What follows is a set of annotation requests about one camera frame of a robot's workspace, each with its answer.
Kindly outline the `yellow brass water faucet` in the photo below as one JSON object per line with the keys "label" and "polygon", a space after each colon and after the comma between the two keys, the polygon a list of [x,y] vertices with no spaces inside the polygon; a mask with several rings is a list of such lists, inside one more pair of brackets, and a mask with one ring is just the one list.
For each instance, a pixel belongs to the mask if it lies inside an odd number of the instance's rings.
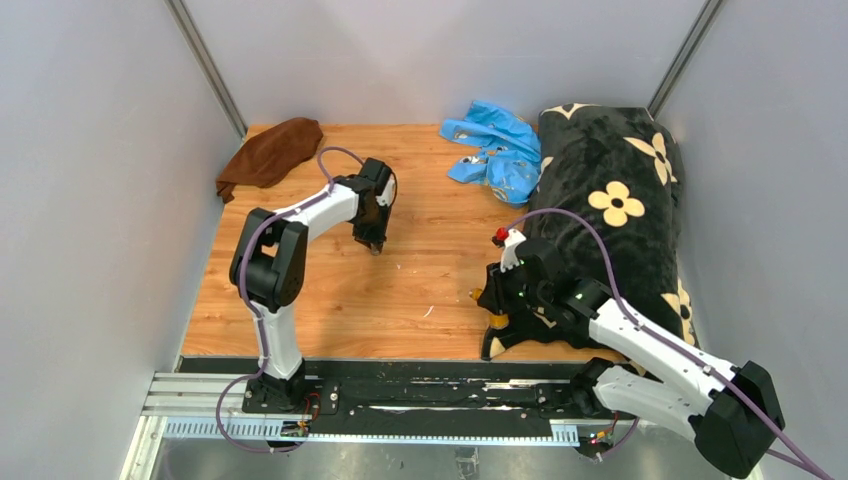
{"label": "yellow brass water faucet", "polygon": [[[480,297],[482,296],[482,293],[483,293],[482,289],[474,288],[469,292],[469,297],[474,301],[478,301],[480,299]],[[489,327],[491,329],[495,329],[495,330],[502,330],[502,329],[506,328],[510,323],[509,317],[505,314],[489,313],[488,314],[488,321],[489,321]]]}

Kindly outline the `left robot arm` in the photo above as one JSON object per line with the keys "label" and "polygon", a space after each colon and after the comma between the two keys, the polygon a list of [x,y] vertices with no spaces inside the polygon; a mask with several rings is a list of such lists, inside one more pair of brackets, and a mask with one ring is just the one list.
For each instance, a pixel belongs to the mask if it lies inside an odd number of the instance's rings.
{"label": "left robot arm", "polygon": [[368,158],[358,173],[333,178],[301,202],[274,211],[256,208],[247,215],[230,281],[251,313],[259,345],[259,370],[246,389],[249,400],[283,413],[304,405],[308,394],[295,302],[305,282],[308,247],[348,223],[355,242],[381,254],[396,191],[393,170]]}

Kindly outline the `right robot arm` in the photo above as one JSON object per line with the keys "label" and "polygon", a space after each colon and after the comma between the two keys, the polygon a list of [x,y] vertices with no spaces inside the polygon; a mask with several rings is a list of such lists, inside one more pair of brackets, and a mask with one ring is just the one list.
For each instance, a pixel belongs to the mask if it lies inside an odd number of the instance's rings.
{"label": "right robot arm", "polygon": [[603,283],[570,278],[554,245],[515,230],[492,238],[498,262],[488,265],[478,306],[490,315],[485,359],[517,343],[532,323],[579,347],[597,343],[641,365],[639,376],[601,358],[572,378],[571,400],[582,415],[603,410],[634,415],[692,442],[722,473],[745,478],[785,427],[770,373],[737,366],[662,329]]}

